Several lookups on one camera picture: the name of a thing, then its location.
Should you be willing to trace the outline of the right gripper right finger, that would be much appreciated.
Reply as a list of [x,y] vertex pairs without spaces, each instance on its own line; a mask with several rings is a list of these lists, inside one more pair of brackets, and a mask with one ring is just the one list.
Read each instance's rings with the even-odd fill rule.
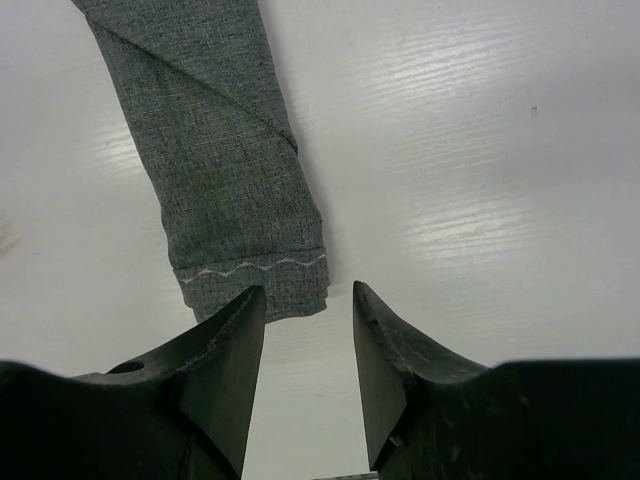
[[433,385],[473,379],[487,368],[397,315],[366,283],[353,283],[353,339],[369,468],[380,473],[392,437]]

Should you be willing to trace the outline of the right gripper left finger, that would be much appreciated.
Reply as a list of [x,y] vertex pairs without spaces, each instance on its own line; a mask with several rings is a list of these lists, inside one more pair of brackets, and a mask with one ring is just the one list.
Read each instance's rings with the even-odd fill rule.
[[78,376],[127,437],[167,459],[177,441],[182,479],[239,479],[264,344],[266,300],[252,286],[211,318],[105,373]]

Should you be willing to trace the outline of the grey cloth napkin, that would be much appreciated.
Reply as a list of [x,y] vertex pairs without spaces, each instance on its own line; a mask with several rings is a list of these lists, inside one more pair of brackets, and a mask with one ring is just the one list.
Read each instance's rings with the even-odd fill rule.
[[326,306],[321,214],[254,1],[81,1],[198,320],[246,288],[268,321]]

